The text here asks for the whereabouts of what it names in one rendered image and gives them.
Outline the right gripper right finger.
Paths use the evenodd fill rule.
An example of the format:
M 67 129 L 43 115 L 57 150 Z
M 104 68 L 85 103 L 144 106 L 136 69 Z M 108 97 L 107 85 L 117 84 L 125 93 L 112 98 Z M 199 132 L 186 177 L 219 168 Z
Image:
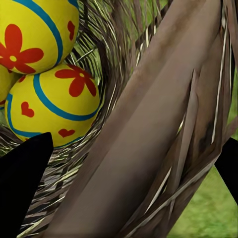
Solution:
M 238 141 L 230 138 L 215 162 L 219 174 L 238 205 Z

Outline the easter egg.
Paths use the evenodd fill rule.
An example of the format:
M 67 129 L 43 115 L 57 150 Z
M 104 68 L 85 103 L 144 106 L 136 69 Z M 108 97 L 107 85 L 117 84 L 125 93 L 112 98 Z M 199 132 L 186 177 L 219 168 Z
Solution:
M 4 110 L 6 98 L 11 87 L 23 75 L 11 71 L 0 64 L 0 111 Z
M 7 127 L 20 140 L 50 132 L 58 149 L 77 142 L 90 130 L 99 105 L 95 79 L 79 65 L 61 62 L 19 78 L 7 95 L 4 111 Z
M 26 75 L 65 62 L 80 10 L 78 0 L 0 0 L 0 64 Z

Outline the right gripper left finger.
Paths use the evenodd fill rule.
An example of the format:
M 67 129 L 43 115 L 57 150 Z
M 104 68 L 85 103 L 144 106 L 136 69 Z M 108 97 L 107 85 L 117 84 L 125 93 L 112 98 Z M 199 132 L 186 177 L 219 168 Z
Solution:
M 16 238 L 54 150 L 50 132 L 0 156 L 0 238 Z

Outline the wicker basket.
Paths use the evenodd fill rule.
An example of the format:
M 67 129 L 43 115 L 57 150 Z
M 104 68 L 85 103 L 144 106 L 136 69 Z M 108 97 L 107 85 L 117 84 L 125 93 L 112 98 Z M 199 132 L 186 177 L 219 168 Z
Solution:
M 85 54 L 74 47 L 65 62 L 95 79 L 98 50 L 100 109 L 80 140 L 53 150 L 40 182 L 60 177 L 28 209 L 48 210 L 26 215 L 44 218 L 16 238 L 166 238 L 238 129 L 238 115 L 227 125 L 238 0 L 156 0 L 156 17 L 152 1 L 150 25 L 143 1 L 144 12 L 139 0 L 78 0 Z M 0 149 L 22 143 L 0 122 Z

